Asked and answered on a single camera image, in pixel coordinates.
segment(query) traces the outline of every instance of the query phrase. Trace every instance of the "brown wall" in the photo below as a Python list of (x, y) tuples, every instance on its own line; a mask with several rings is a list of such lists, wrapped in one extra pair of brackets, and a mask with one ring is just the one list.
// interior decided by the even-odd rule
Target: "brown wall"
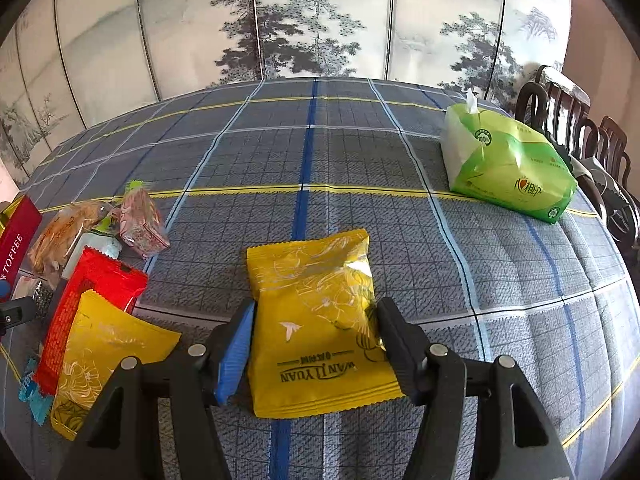
[(602, 0), (572, 0), (562, 72), (591, 98), (590, 117), (612, 117), (628, 136), (628, 188), (640, 197), (640, 59)]

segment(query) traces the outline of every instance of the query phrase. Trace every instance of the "table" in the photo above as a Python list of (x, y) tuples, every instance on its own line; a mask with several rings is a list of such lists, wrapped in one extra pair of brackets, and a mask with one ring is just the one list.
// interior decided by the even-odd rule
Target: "table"
[[(135, 315), (179, 330), (182, 346), (204, 341), (249, 294), (247, 247), (364, 227), (376, 294), (463, 357), (514, 356), (576, 473), (599, 478), (640, 416), (636, 294), (580, 190), (556, 225), (449, 192), (438, 136), (444, 109), (463, 101), (356, 78), (205, 89), (69, 139), (24, 191), (44, 225), (72, 200), (152, 182), (171, 247), (148, 262), (126, 249), (122, 260), (150, 273)], [(18, 370), (41, 336), (33, 322), (3, 339)], [(53, 478), (68, 443), (31, 421), (5, 360), (0, 392), (7, 441), (35, 478)], [(389, 479), (401, 478), (421, 415), (400, 399), (290, 422), (239, 408), (215, 419), (236, 479)], [(165, 471), (175, 478), (169, 421), (163, 405)], [(469, 399), (459, 478), (474, 431)]]

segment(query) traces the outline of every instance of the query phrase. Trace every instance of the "yellow snack package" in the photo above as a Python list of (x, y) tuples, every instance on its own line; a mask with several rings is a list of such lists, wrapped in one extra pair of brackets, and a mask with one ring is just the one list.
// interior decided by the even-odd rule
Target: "yellow snack package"
[(73, 440), (86, 414), (113, 370), (133, 355), (143, 364), (162, 361), (180, 334), (126, 314), (94, 290), (80, 297), (78, 312), (66, 340), (51, 425)]
[(256, 416), (294, 418), (402, 396), (376, 337), (364, 229), (247, 249), (258, 301), (249, 360)]

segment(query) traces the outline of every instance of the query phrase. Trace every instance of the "wall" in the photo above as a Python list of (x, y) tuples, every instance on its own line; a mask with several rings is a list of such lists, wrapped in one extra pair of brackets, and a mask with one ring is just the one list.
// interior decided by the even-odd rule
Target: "wall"
[[(640, 60), (602, 0), (572, 0), (562, 72), (591, 99), (590, 118), (612, 117), (628, 137), (626, 152), (640, 163)], [(640, 168), (632, 166), (629, 191), (640, 196)]]
[(0, 157), (21, 183), (85, 128), (261, 77), (473, 87), (510, 108), (533, 67), (562, 65), (569, 20), (570, 0), (32, 0), (0, 47)]

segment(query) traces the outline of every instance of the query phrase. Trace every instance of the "white tissue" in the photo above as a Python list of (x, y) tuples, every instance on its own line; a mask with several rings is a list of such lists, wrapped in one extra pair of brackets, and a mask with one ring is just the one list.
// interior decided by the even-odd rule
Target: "white tissue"
[(471, 88), (466, 90), (466, 112), (468, 114), (477, 114), (478, 112), (478, 98), (471, 91)]

